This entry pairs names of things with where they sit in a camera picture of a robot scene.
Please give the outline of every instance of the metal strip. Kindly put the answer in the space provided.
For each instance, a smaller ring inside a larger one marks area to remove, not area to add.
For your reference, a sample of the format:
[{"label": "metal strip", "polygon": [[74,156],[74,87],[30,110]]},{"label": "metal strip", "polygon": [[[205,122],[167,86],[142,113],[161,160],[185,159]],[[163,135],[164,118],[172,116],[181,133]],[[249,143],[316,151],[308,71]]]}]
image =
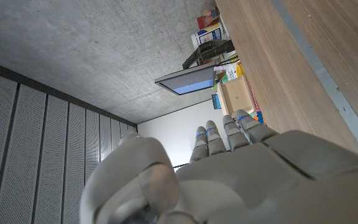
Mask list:
[{"label": "metal strip", "polygon": [[34,224],[35,211],[37,209],[37,199],[38,199],[38,194],[39,194],[38,188],[39,188],[39,184],[40,184],[42,150],[44,149],[45,127],[47,124],[48,99],[49,99],[49,95],[47,95],[47,97],[45,99],[44,121],[42,122],[41,144],[40,144],[40,153],[39,153],[39,157],[38,157],[37,178],[35,179],[35,193],[34,193],[34,201],[33,201],[33,206],[32,206],[33,209],[32,209],[32,215],[31,215],[31,224]]},{"label": "metal strip", "polygon": [[340,91],[333,77],[328,72],[307,38],[303,35],[302,31],[281,0],[270,0],[270,2],[282,18],[287,29],[290,31],[295,42],[298,44],[299,49],[302,51],[302,54],[305,56],[305,59],[309,62],[314,73],[328,93],[330,99],[334,102],[337,110],[358,142],[358,115],[354,112],[352,106]]}]

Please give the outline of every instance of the monitor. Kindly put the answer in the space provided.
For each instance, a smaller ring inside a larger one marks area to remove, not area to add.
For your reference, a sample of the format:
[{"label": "monitor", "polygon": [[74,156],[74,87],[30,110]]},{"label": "monitor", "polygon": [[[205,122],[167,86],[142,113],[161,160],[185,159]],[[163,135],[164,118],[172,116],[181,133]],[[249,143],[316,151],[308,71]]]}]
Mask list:
[{"label": "monitor", "polygon": [[155,79],[155,83],[176,95],[214,86],[215,63],[199,65]]}]

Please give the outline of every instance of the dark trim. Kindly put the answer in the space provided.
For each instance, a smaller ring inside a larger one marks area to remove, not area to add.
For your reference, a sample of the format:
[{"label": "dark trim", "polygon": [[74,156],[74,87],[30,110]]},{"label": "dark trim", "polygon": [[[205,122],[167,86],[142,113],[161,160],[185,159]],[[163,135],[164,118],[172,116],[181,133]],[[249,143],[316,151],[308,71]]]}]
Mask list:
[{"label": "dark trim", "polygon": [[198,104],[200,104],[200,103],[207,102],[208,100],[204,100],[204,101],[201,101],[201,102],[199,102],[199,103],[196,103],[196,104],[193,104],[193,105],[187,106],[187,107],[185,107],[185,108],[182,108],[182,109],[179,109],[179,110],[175,110],[175,111],[172,111],[172,112],[169,112],[169,113],[163,114],[163,115],[158,116],[158,117],[156,117],[156,118],[153,118],[153,119],[150,119],[150,120],[147,120],[147,121],[143,121],[143,122],[141,122],[141,124],[142,124],[142,123],[145,123],[145,122],[148,122],[148,121],[152,121],[152,120],[157,119],[157,118],[161,118],[162,116],[165,116],[165,115],[168,115],[168,114],[172,114],[172,113],[174,113],[174,112],[177,112],[177,111],[180,111],[180,110],[183,110],[183,109],[189,108],[189,107],[191,107],[191,106],[195,106],[195,105],[198,105]]},{"label": "dark trim", "polygon": [[111,119],[109,119],[110,121],[110,146],[111,146],[111,150],[110,150],[110,153],[112,153],[112,129],[111,129]]},{"label": "dark trim", "polygon": [[35,222],[35,209],[37,207],[38,187],[39,187],[39,184],[40,184],[42,151],[44,149],[45,128],[46,128],[46,124],[47,124],[48,99],[49,99],[49,95],[47,95],[47,97],[45,99],[44,121],[42,123],[40,153],[39,153],[39,157],[38,157],[38,169],[37,169],[37,178],[36,178],[36,181],[35,181],[34,202],[33,202],[33,205],[32,205],[31,224],[34,224],[34,222]]},{"label": "dark trim", "polygon": [[13,100],[11,120],[9,121],[9,127],[7,129],[7,134],[6,134],[5,148],[4,148],[4,151],[2,152],[2,161],[1,161],[1,167],[0,167],[0,191],[1,191],[1,185],[2,185],[2,178],[4,175],[4,171],[5,171],[7,152],[9,150],[9,143],[11,142],[12,128],[13,128],[13,122],[14,122],[15,115],[16,115],[16,107],[17,107],[17,101],[19,98],[19,91],[20,91],[20,84],[17,84],[15,98]]},{"label": "dark trim", "polygon": [[63,224],[65,194],[66,194],[66,166],[67,166],[67,148],[68,148],[68,128],[70,125],[70,103],[67,105],[67,126],[66,126],[66,146],[65,146],[65,163],[63,165],[63,190],[62,190],[62,214],[60,215],[60,223]]},{"label": "dark trim", "polygon": [[85,137],[84,137],[84,187],[85,187],[85,182],[86,182],[86,112],[87,110],[85,110]]},{"label": "dark trim", "polygon": [[99,163],[102,161],[102,141],[100,140],[100,114],[98,116],[98,126],[99,126]]},{"label": "dark trim", "polygon": [[28,87],[31,87],[33,89],[36,89],[38,91],[41,91],[41,92],[44,92],[46,94],[49,94],[49,95],[52,95],[54,97],[57,97],[59,99],[62,99],[62,100],[65,100],[69,103],[73,103],[75,105],[78,105],[80,107],[83,107],[85,109],[88,109],[90,111],[94,111],[96,113],[99,113],[101,115],[105,115],[109,118],[112,118],[112,119],[115,119],[116,121],[120,121],[122,123],[126,123],[130,126],[133,126],[133,127],[137,127],[137,124],[133,123],[133,122],[130,122],[122,117],[119,117],[115,114],[112,114],[110,112],[107,112],[105,110],[102,110],[101,108],[98,108],[96,106],[93,106],[89,103],[86,103],[82,100],[79,100],[77,98],[75,98],[74,96],[70,96],[62,91],[59,91],[59,90],[56,90],[50,86],[47,86],[45,84],[42,84],[38,81],[35,81],[29,77],[25,77],[24,75],[21,75],[17,72],[13,72],[12,70],[10,69],[7,69],[7,68],[4,68],[2,66],[0,66],[0,76],[1,77],[4,77],[4,78],[7,78],[9,80],[12,80],[12,81],[15,81],[17,83],[20,83],[22,85],[25,85],[25,86],[28,86]]},{"label": "dark trim", "polygon": [[202,88],[202,89],[193,90],[193,91],[190,91],[190,92],[187,92],[187,93],[179,94],[179,93],[177,93],[177,92],[171,90],[169,87],[165,86],[165,85],[162,84],[162,83],[156,83],[156,84],[159,85],[160,87],[162,87],[162,88],[164,88],[164,89],[166,89],[166,90],[168,90],[168,91],[170,91],[170,92],[172,92],[172,93],[178,95],[178,96],[182,96],[182,95],[185,95],[185,94],[188,94],[188,93],[194,93],[194,92],[200,91],[200,90],[206,90],[206,89],[208,89],[208,88],[212,88],[212,87],[213,87],[213,86],[209,86],[209,87],[205,87],[205,88]]},{"label": "dark trim", "polygon": [[177,96],[180,96],[180,94],[179,94],[179,93],[177,93],[177,92],[173,91],[172,89],[168,88],[167,86],[165,86],[165,85],[164,85],[164,84],[162,84],[162,83],[155,83],[155,84],[159,85],[160,87],[162,87],[162,88],[164,88],[164,89],[166,89],[166,90],[170,91],[171,93],[173,93],[173,94],[175,94],[175,95],[177,95]]},{"label": "dark trim", "polygon": [[182,165],[179,165],[179,166],[174,166],[173,168],[175,169],[175,168],[183,167],[183,166],[185,166],[185,165],[188,165],[188,163],[182,164]]}]

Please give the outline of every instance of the white wall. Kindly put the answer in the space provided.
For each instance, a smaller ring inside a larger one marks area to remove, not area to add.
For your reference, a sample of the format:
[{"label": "white wall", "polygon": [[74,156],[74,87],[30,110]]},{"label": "white wall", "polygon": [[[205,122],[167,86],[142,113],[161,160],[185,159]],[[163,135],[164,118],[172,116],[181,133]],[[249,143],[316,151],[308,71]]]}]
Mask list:
[{"label": "white wall", "polygon": [[137,129],[143,137],[158,139],[164,146],[172,166],[178,166],[189,162],[196,141],[196,130],[199,126],[205,127],[208,120],[215,122],[226,149],[229,149],[222,118],[222,110],[214,110],[212,100],[208,100],[138,124]]}]

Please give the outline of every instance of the ceiling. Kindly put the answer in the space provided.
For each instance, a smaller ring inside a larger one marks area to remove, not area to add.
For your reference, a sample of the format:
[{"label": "ceiling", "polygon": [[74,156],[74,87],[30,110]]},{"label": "ceiling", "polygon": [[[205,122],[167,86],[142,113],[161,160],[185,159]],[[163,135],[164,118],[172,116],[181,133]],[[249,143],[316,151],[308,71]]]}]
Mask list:
[{"label": "ceiling", "polygon": [[0,65],[134,123],[211,98],[154,79],[181,70],[213,0],[0,0]]}]

